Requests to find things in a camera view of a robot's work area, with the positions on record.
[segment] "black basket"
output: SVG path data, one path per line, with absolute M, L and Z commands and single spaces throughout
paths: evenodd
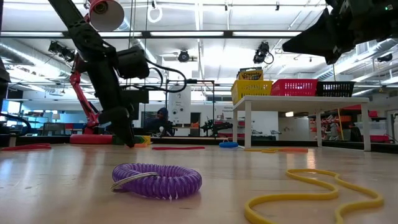
M 355 82 L 318 82 L 316 96 L 352 97 Z

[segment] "wooden floor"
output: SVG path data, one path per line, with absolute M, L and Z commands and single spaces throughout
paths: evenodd
M 172 164 L 199 171 L 200 193 L 173 202 L 114 194 L 113 168 L 126 162 Z M 151 151 L 122 146 L 55 145 L 51 151 L 0 152 L 0 223 L 247 223 L 244 203 L 263 194 L 325 192 L 285 176 L 315 168 L 382 193 L 385 206 L 348 215 L 346 223 L 397 223 L 398 155 L 349 149 L 308 154 L 262 154 L 207 146 L 195 151 Z M 333 182 L 332 178 L 313 175 Z M 277 223 L 334 223 L 342 202 L 365 198 L 341 190 L 337 200 L 272 202 L 256 210 Z

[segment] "yellow basket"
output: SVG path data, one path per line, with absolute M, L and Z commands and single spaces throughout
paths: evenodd
M 271 88 L 272 81 L 236 80 L 231 88 L 233 104 L 244 96 L 269 96 Z

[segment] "blue ring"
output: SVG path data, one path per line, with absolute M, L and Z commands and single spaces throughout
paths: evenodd
M 221 142 L 218 144 L 219 147 L 237 147 L 238 144 L 236 142 Z

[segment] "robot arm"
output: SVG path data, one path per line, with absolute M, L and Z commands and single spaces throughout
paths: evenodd
M 81 107 L 83 108 L 83 111 L 85 112 L 87 116 L 87 125 L 85 128 L 85 134 L 93 134 L 94 133 L 94 128 L 99 125 L 98 122 L 98 111 L 94 111 L 92 105 L 90 102 L 87 100 L 86 96 L 83 93 L 83 90 L 81 90 L 80 87 L 80 77 L 81 73 L 79 71 L 79 64 L 80 64 L 80 57 L 77 55 L 75 57 L 75 64 L 73 66 L 74 71 L 72 71 L 72 74 L 70 75 L 69 81 L 70 84 L 72 84 L 72 87 L 76 93 L 76 96 L 81 104 Z
M 124 78 L 145 78 L 149 75 L 145 56 L 138 48 L 116 52 L 87 23 L 71 0 L 49 0 L 75 44 L 81 66 L 87 71 L 96 97 L 103 107 L 98 116 L 101 124 L 111 122 L 114 133 L 129 147 L 134 146 L 131 118 L 134 108 L 123 95 L 116 73 Z

